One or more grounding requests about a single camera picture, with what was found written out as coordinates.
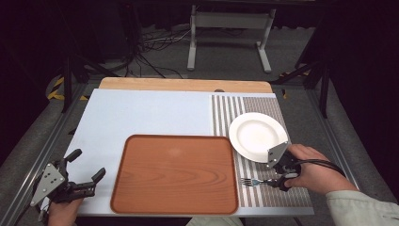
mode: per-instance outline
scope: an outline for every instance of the white sleeve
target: white sleeve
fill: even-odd
[[[336,226],[399,226],[399,205],[380,202],[359,191],[332,191],[327,205]]]

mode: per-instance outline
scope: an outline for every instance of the orange tray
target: orange tray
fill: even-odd
[[[115,213],[229,215],[237,206],[227,138],[134,135],[126,140],[111,199]]]

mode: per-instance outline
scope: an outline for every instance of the silver fork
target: silver fork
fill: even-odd
[[[240,183],[244,186],[258,186],[260,184],[266,184],[269,185],[270,183],[272,183],[273,180],[259,180],[259,179],[250,179],[250,178],[241,178],[240,179]]]

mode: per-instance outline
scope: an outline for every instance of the wooden edge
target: wooden edge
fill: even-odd
[[[273,93],[269,83],[261,81],[126,78],[106,77],[99,89],[174,90],[174,91],[225,91]]]

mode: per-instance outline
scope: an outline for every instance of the striped mat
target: striped mat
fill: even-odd
[[[214,136],[229,137],[231,122],[248,112],[268,115],[287,131],[276,98],[211,95],[210,99],[213,119],[211,128]],[[238,152],[234,154],[234,163],[237,178],[279,178],[273,169],[267,169],[265,164],[250,161]],[[241,207],[311,207],[311,199],[305,188],[296,187],[284,192],[271,186],[237,186]]]

